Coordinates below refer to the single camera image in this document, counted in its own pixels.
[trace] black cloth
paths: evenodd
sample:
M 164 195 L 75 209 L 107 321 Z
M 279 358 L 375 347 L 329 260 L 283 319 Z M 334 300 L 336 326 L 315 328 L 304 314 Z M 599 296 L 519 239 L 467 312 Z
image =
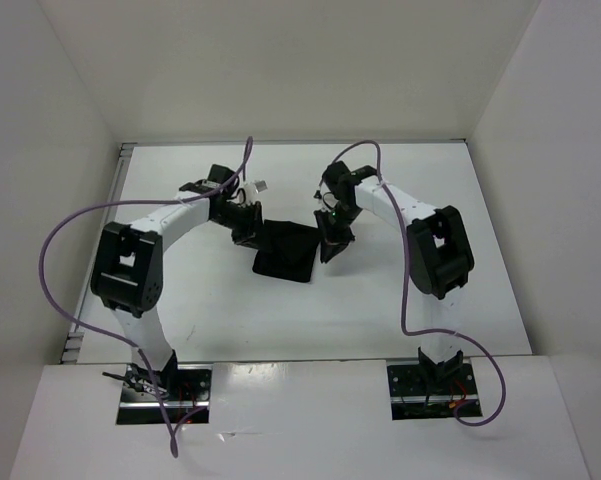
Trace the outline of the black cloth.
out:
M 309 283 L 320 233 L 315 227 L 294 222 L 265 220 L 267 251 L 260 250 L 253 262 L 254 273 L 293 282 Z

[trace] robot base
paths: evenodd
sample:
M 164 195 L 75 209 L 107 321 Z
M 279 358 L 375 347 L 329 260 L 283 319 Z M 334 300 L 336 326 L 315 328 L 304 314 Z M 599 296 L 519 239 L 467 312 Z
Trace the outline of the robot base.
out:
M 460 402 L 469 402 L 458 411 L 461 417 L 480 417 L 482 410 L 470 363 L 435 386 L 427 383 L 418 360 L 387 363 L 393 420 L 453 417 Z
M 177 423 L 194 407 L 209 405 L 211 399 L 211 365 L 179 365 L 179 378 L 193 395 L 183 398 L 171 394 L 165 406 L 171 423 Z M 118 407 L 117 425 L 152 425 L 164 423 L 156 399 L 143 392 L 138 392 L 123 384 Z M 209 409 L 201 410 L 193 415 L 187 423 L 209 423 Z

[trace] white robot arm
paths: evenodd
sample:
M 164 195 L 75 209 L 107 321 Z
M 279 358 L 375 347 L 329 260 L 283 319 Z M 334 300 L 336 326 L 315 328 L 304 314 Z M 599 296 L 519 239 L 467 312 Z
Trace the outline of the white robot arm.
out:
M 399 228 L 396 211 L 373 167 L 350 171 L 338 161 L 323 174 L 323 181 L 338 202 L 314 212 L 321 232 L 320 259 L 329 262 L 354 240 L 351 224 L 362 210 Z M 461 287 L 468 281 L 474 259 L 460 213 L 454 207 L 438 209 L 385 184 L 395 197 L 409 240 L 410 276 L 425 294 L 425 328 L 458 330 L 457 307 Z M 420 348 L 421 362 L 432 375 L 445 374 L 462 363 L 455 337 L 428 335 Z
M 238 189 L 238 182 L 208 198 L 188 199 L 215 190 L 234 172 L 213 165 L 206 180 L 188 183 L 176 196 L 179 203 L 160 207 L 131 224 L 111 222 L 101 234 L 91 275 L 91 290 L 112 310 L 124 335 L 147 356 L 163 394 L 178 388 L 178 360 L 167 342 L 157 302 L 163 289 L 162 263 L 165 252 L 193 228 L 212 221 L 231 229 L 235 244 L 258 249 L 261 245 L 262 206 L 255 201 L 264 182 Z M 241 196 L 240 203 L 233 200 Z M 149 388 L 148 372 L 132 351 L 134 378 L 128 383 Z

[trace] white platform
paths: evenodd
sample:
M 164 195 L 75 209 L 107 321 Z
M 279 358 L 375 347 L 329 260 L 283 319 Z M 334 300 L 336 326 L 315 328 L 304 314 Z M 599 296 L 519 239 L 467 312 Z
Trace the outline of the white platform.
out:
M 392 421 L 385 362 L 218 364 L 210 423 L 179 435 L 164 425 L 116 426 L 122 366 L 45 368 L 12 480 L 542 479 L 588 474 L 549 361 L 504 357 L 509 397 L 492 424 Z M 496 374 L 473 359 L 485 413 Z
M 315 225 L 313 194 L 326 165 L 346 145 L 261 145 L 248 177 L 265 179 L 264 216 Z M 212 163 L 237 167 L 242 145 L 136 147 L 120 196 L 171 198 L 179 186 L 206 178 Z M 411 195 L 462 213 L 476 267 L 465 287 L 461 331 L 494 354 L 531 353 L 509 278 L 467 148 L 462 143 L 383 145 L 384 172 Z M 345 157 L 357 168 L 375 150 Z M 151 207 L 124 207 L 130 222 Z M 371 214 L 353 226 L 357 241 L 328 265 L 316 260 L 311 284 L 252 273 L 255 251 L 232 244 L 227 229 L 206 224 L 165 256 L 165 290 L 158 304 L 165 334 L 182 361 L 368 359 L 415 356 L 418 339 L 400 333 L 402 249 L 399 235 Z M 421 325 L 422 295 L 411 288 L 409 324 Z M 119 331 L 90 293 L 81 319 Z M 466 346 L 468 355 L 477 350 Z M 126 345 L 87 332 L 80 363 L 130 360 Z

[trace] wire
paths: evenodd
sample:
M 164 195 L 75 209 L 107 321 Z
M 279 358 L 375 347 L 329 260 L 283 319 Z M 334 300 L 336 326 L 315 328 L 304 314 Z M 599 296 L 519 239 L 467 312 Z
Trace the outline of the wire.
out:
M 401 308 L 400 308 L 400 328 L 402 329 L 402 333 L 404 333 L 407 337 L 419 337 L 421 335 L 430 335 L 433 333 L 443 333 L 446 335 L 454 335 L 458 338 L 461 338 L 461 339 L 471 343 L 472 345 L 477 347 L 478 350 L 480 350 L 484 354 L 485 357 L 487 357 L 487 359 L 493 365 L 493 368 L 496 370 L 496 373 L 498 374 L 498 379 L 500 380 L 500 386 L 502 388 L 502 394 L 500 396 L 500 403 L 498 403 L 496 410 L 491 414 L 490 417 L 488 417 L 484 420 L 481 420 L 479 422 L 467 422 L 466 420 L 463 420 L 462 418 L 460 418 L 458 412 L 462 407 L 464 407 L 470 403 L 475 403 L 475 402 L 477 402 L 477 400 L 468 400 L 466 402 L 463 402 L 463 403 L 457 405 L 453 409 L 453 416 L 462 425 L 466 425 L 468 427 L 481 427 L 482 425 L 487 425 L 488 423 L 491 423 L 492 421 L 494 421 L 498 417 L 498 415 L 500 415 L 500 413 L 502 412 L 502 409 L 504 408 L 506 399 L 507 399 L 507 384 L 505 382 L 502 370 L 500 370 L 500 366 L 498 365 L 498 362 L 496 362 L 496 359 L 493 357 L 493 355 L 491 355 L 487 351 L 487 349 L 484 348 L 477 340 L 474 340 L 473 338 L 469 337 L 468 335 L 464 335 L 462 333 L 455 332 L 448 328 L 425 328 L 423 330 L 416 330 L 413 332 L 409 331 L 409 329 L 407 328 L 407 300 L 409 298 L 409 275 L 410 275 L 410 266 L 411 266 L 410 262 L 409 262 L 410 255 L 409 255 L 409 242 L 407 240 L 407 226 L 405 225 L 404 218 L 402 217 L 402 213 L 401 213 L 402 211 L 400 210 L 400 206 L 398 205 L 396 198 L 393 196 L 393 193 L 391 193 L 391 189 L 384 183 L 384 179 L 382 177 L 382 170 L 381 170 L 382 150 L 380 149 L 380 145 L 375 140 L 362 140 L 362 141 L 356 142 L 356 143 L 348 146 L 347 148 L 345 148 L 342 152 L 340 152 L 338 154 L 338 156 L 331 163 L 333 164 L 333 163 L 337 162 L 349 150 L 351 150 L 355 147 L 358 147 L 360 145 L 373 145 L 375 147 L 375 149 L 376 149 L 376 170 L 377 170 L 378 180 L 380 181 L 380 185 L 382 186 L 382 189 L 387 194 L 387 197 L 389 197 L 389 201 L 391 202 L 391 205 L 393 206 L 393 209 L 396 212 L 396 216 L 398 217 L 398 224 L 400 227 L 400 236 L 402 237 L 402 247 L 403 247 L 403 255 L 404 255 L 404 276 L 402 279 L 402 303 L 401 303 Z
M 461 398 L 461 400 L 466 400 L 467 399 L 467 389 L 464 388 L 464 385 L 462 384 L 462 382 L 460 382 L 460 380 L 458 380 L 457 378 L 454 378 L 453 381 L 454 381 L 454 383 L 456 385 L 458 385 L 458 387 L 462 391 L 462 398 Z
M 158 379 L 156 378 L 156 375 L 153 371 L 153 367 L 151 366 L 151 363 L 149 362 L 149 359 L 147 358 L 145 353 L 142 351 L 140 346 L 138 344 L 136 344 L 135 342 L 133 342 L 132 340 L 129 340 L 128 338 L 123 337 L 122 335 L 119 335 L 114 332 L 110 332 L 109 330 L 105 330 L 104 328 L 96 327 L 94 325 L 90 325 L 81 320 L 78 320 L 73 315 L 71 315 L 71 313 L 69 313 L 67 310 L 62 308 L 62 306 L 60 306 L 60 304 L 55 300 L 55 298 L 53 298 L 53 295 L 51 294 L 51 291 L 49 290 L 49 286 L 47 285 L 47 279 L 45 276 L 45 260 L 46 260 L 46 256 L 47 256 L 47 251 L 49 250 L 49 245 L 51 244 L 51 241 L 58 234 L 58 232 L 60 230 L 62 230 L 62 228 L 64 228 L 65 226 L 67 226 L 67 224 L 69 224 L 76 218 L 78 218 L 86 213 L 93 212 L 95 210 L 102 210 L 102 209 L 109 208 L 109 207 L 118 207 L 118 206 L 122 206 L 122 205 L 176 205 L 179 203 L 191 203 L 191 202 L 195 202 L 196 200 L 208 198 L 212 195 L 215 195 L 216 193 L 218 193 L 218 192 L 224 190 L 225 188 L 229 187 L 230 185 L 232 185 L 233 182 L 237 178 L 239 178 L 240 173 L 243 172 L 244 169 L 246 168 L 247 162 L 249 161 L 249 158 L 251 156 L 252 148 L 253 148 L 253 137 L 249 137 L 249 138 L 247 138 L 247 141 L 244 146 L 244 153 L 242 156 L 242 163 L 240 164 L 240 167 L 238 167 L 238 170 L 236 170 L 236 172 L 226 182 L 224 182 L 222 185 L 218 186 L 214 190 L 211 190 L 207 193 L 203 193 L 201 195 L 197 195 L 195 197 L 191 197 L 191 198 L 187 198 L 187 199 L 179 199 L 179 200 L 119 200 L 119 201 L 115 201 L 115 202 L 100 203 L 97 205 L 92 205 L 90 207 L 83 208 L 81 210 L 78 210 L 77 212 L 72 213 L 71 215 L 66 217 L 64 220 L 62 220 L 60 223 L 58 223 L 58 225 L 56 225 L 53 228 L 53 230 L 51 230 L 49 235 L 47 235 L 47 238 L 45 238 L 44 242 L 42 243 L 42 248 L 40 249 L 40 256 L 38 257 L 38 278 L 40 280 L 40 286 L 42 287 L 42 292 L 44 293 L 45 298 L 51 304 L 51 306 L 60 315 L 62 315 L 65 319 L 69 320 L 71 323 L 74 323 L 74 324 L 78 325 L 79 327 L 85 328 L 86 330 L 91 330 L 92 332 L 100 333 L 102 335 L 106 335 L 107 337 L 115 338 L 116 340 L 119 340 L 122 343 L 126 343 L 131 348 L 137 349 L 138 355 L 142 359 L 142 362 L 145 364 L 147 372 L 149 373 L 149 378 L 153 385 L 153 390 L 154 390 L 154 392 L 156 392 L 155 397 L 156 397 L 156 400 L 158 401 L 158 406 L 160 408 L 160 414 L 162 415 L 162 419 L 164 420 L 164 423 L 169 432 L 169 437 L 171 439 L 170 449 L 171 449 L 171 454 L 173 455 L 174 458 L 178 458 L 178 442 L 176 440 L 176 433 L 178 432 L 180 427 L 184 424 L 184 422 L 186 422 L 189 418 L 191 418 L 195 413 L 199 412 L 200 410 L 203 410 L 206 407 L 198 407 L 197 409 L 194 408 L 192 411 L 190 411 L 184 417 L 182 417 L 180 419 L 180 421 L 178 421 L 178 423 L 176 424 L 175 428 L 173 428 L 171 426 L 171 421 L 169 420 L 169 414 L 167 413 L 167 409 L 164 405 L 162 396 L 158 394 L 158 391 L 159 391 Z

